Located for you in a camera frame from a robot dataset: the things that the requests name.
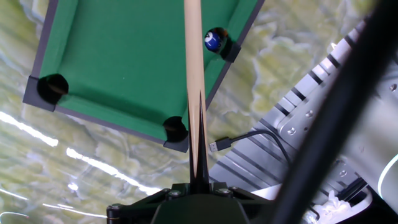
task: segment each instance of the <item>billiard ball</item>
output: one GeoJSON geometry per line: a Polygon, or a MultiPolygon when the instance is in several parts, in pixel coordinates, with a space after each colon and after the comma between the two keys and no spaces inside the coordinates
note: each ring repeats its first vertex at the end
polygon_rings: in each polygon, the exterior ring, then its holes
{"type": "Polygon", "coordinates": [[[205,37],[206,48],[212,52],[217,52],[222,46],[222,40],[216,32],[209,31],[205,37]]]}

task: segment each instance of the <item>green felt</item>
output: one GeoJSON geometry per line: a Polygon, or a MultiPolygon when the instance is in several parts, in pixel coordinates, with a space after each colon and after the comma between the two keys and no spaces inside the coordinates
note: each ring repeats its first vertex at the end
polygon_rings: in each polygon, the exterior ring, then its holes
{"type": "MultiPolygon", "coordinates": [[[[202,0],[203,35],[237,39],[256,3],[202,0]]],[[[60,106],[166,140],[167,118],[187,124],[184,32],[183,0],[59,0],[40,77],[66,78],[60,106]]],[[[203,50],[208,95],[226,62],[203,50]]]]}

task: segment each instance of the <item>miniature pool table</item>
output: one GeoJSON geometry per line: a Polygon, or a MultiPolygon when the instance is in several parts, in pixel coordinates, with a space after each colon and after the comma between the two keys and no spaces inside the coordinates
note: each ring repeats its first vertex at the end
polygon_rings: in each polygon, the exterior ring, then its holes
{"type": "MultiPolygon", "coordinates": [[[[203,35],[222,27],[231,41],[203,49],[207,106],[263,2],[202,0],[203,35]]],[[[184,32],[182,0],[50,0],[24,103],[185,152],[184,32]]]]}

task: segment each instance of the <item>bolt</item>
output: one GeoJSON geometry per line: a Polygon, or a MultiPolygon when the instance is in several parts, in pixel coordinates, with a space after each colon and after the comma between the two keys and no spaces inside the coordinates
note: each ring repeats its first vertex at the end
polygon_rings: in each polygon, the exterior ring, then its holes
{"type": "Polygon", "coordinates": [[[172,190],[169,192],[169,195],[171,196],[179,196],[181,194],[181,191],[179,190],[172,190]]]}
{"type": "Polygon", "coordinates": [[[313,111],[312,111],[312,110],[308,111],[308,112],[305,114],[305,116],[308,117],[308,118],[312,118],[312,116],[313,116],[313,111]]]}
{"type": "Polygon", "coordinates": [[[340,177],[344,177],[345,175],[347,175],[347,171],[342,170],[342,171],[339,173],[339,175],[340,175],[340,177]]]}
{"type": "Polygon", "coordinates": [[[231,191],[230,190],[228,190],[228,189],[218,189],[217,190],[219,193],[222,193],[222,194],[229,194],[231,191]]]}
{"type": "Polygon", "coordinates": [[[112,208],[120,208],[120,207],[122,207],[122,204],[115,203],[115,204],[112,204],[111,206],[112,206],[112,208]]]}
{"type": "Polygon", "coordinates": [[[391,86],[390,86],[390,90],[391,91],[395,91],[397,89],[397,84],[392,84],[391,86]]]}
{"type": "Polygon", "coordinates": [[[294,135],[294,133],[296,133],[296,129],[291,128],[290,130],[287,131],[288,135],[294,135]]]}

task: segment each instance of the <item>marble floor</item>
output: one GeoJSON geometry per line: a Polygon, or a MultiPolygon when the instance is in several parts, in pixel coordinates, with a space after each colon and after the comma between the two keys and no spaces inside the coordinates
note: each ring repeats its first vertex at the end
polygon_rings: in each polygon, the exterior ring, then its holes
{"type": "MultiPolygon", "coordinates": [[[[0,223],[104,223],[112,203],[188,182],[187,154],[22,103],[48,3],[0,0],[0,223]]],[[[209,141],[249,131],[372,5],[266,0],[208,109],[209,141]]]]}

